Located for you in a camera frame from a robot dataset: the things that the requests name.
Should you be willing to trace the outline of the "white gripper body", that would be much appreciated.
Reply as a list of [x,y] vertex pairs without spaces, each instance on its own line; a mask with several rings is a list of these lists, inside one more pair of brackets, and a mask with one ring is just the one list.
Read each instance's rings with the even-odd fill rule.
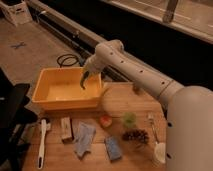
[[106,64],[98,56],[92,55],[86,60],[83,66],[83,72],[95,75],[101,73],[105,67]]

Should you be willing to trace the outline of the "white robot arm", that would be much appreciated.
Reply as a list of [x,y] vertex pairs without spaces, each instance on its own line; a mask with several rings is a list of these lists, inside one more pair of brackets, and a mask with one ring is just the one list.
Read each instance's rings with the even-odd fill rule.
[[213,91],[184,86],[124,55],[119,40],[101,42],[83,70],[88,78],[112,66],[167,110],[166,171],[213,171]]

